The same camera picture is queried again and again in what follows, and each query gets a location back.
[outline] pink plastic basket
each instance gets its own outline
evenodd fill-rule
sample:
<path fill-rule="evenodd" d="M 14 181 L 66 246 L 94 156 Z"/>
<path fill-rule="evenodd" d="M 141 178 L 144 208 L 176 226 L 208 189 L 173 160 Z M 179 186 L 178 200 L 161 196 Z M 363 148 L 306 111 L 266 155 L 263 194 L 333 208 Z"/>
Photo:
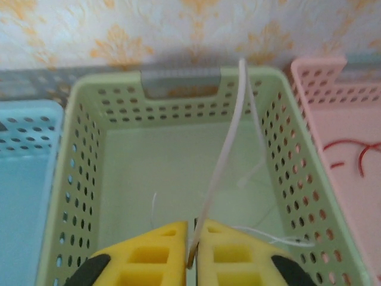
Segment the pink plastic basket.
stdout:
<path fill-rule="evenodd" d="M 347 60 L 299 58 L 291 64 L 291 81 L 307 129 L 317 148 L 352 236 L 374 281 L 381 275 L 381 154 L 354 139 L 381 142 L 381 82 L 341 82 Z"/>

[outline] blue plastic basket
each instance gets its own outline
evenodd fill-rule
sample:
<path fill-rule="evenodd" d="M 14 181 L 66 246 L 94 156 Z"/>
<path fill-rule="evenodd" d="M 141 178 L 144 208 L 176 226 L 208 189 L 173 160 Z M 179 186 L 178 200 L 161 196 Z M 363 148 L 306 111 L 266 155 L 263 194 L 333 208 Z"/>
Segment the blue plastic basket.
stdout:
<path fill-rule="evenodd" d="M 36 279 L 63 114 L 49 100 L 0 102 L 1 285 Z"/>

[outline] floral wallpaper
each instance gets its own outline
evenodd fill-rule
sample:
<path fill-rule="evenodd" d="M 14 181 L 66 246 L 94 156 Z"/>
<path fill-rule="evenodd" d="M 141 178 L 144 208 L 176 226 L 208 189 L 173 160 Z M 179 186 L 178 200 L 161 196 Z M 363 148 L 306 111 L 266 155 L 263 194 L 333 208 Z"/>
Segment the floral wallpaper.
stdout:
<path fill-rule="evenodd" d="M 381 52 L 378 0 L 0 0 L 0 69 Z"/>

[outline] white cable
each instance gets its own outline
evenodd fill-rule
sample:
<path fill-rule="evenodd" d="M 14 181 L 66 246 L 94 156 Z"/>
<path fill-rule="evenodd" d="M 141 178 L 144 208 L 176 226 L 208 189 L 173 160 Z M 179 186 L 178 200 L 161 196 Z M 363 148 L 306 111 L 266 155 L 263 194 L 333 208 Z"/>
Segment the white cable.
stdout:
<path fill-rule="evenodd" d="M 268 238 L 271 238 L 273 241 L 270 242 L 270 243 L 275 243 L 275 242 L 279 242 L 279 243 L 284 243 L 284 244 L 287 244 L 287 245 L 292 245 L 292 246 L 297 246 L 297 247 L 314 247 L 315 244 L 312 243 L 312 242 L 302 242 L 302 241 L 306 241 L 305 239 L 303 238 L 298 238 L 298 237 L 285 237 L 285 238 L 279 238 L 279 237 L 275 237 L 271 234 L 267 234 L 263 231 L 259 231 L 255 228 L 249 228 L 248 226 L 232 226 L 232 228 L 234 229 L 238 229 L 238 230 L 241 230 L 241 231 L 250 231 L 250 232 L 254 232 L 254 233 L 257 233 L 257 234 L 260 234 L 260 235 L 263 235 L 265 237 L 268 237 Z"/>
<path fill-rule="evenodd" d="M 237 186 L 240 188 L 244 188 L 245 185 L 249 182 L 250 178 L 266 162 L 266 148 L 264 145 L 263 134 L 262 134 L 261 126 L 260 126 L 259 119 L 258 119 L 258 111 L 257 111 L 257 107 L 255 105 L 254 94 L 253 94 L 253 90 L 252 90 L 247 66 L 245 67 L 245 74 L 246 74 L 246 78 L 247 78 L 246 92 L 247 92 L 249 99 L 250 99 L 251 116 L 252 116 L 252 119 L 254 121 L 255 130 L 257 131 L 258 140 L 260 142 L 261 159 L 246 175 L 244 175 L 242 178 L 240 178 L 240 180 L 238 180 Z"/>
<path fill-rule="evenodd" d="M 193 235 L 193 241 L 190 245 L 189 253 L 188 253 L 188 265 L 187 267 L 190 269 L 193 265 L 193 258 L 196 253 L 196 248 L 199 242 L 200 234 L 202 231 L 202 227 L 204 226 L 204 222 L 207 218 L 210 205 L 213 200 L 214 193 L 217 190 L 217 187 L 220 183 L 227 158 L 229 156 L 230 150 L 232 149 L 232 145 L 236 136 L 236 132 L 238 129 L 239 120 L 241 119 L 243 102 L 245 100 L 245 88 L 246 88 L 246 76 L 245 76 L 245 66 L 246 61 L 244 59 L 239 60 L 239 80 L 238 80 L 238 94 L 236 105 L 233 113 L 232 121 L 230 122 L 230 127 L 226 135 L 225 142 L 222 146 L 222 150 L 220 156 L 217 160 L 216 167 L 213 171 L 213 175 L 211 177 L 209 188 L 207 191 L 207 197 L 202 206 L 201 214 L 198 216 L 195 232 Z"/>
<path fill-rule="evenodd" d="M 151 204 L 151 229 L 155 228 L 154 213 L 155 213 L 156 196 L 157 196 L 157 192 L 155 192 L 154 197 L 152 198 L 152 204 Z"/>

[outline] yellow foam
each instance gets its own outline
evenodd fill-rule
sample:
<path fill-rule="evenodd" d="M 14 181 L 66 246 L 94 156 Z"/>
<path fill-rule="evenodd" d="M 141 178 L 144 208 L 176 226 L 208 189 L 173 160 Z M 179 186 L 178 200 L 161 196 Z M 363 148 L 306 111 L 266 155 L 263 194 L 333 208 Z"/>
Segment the yellow foam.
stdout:
<path fill-rule="evenodd" d="M 111 256 L 94 286 L 185 286 L 187 230 L 175 222 L 94 253 Z"/>
<path fill-rule="evenodd" d="M 198 286 L 287 286 L 271 261 L 291 256 L 275 246 L 213 220 L 198 245 Z"/>

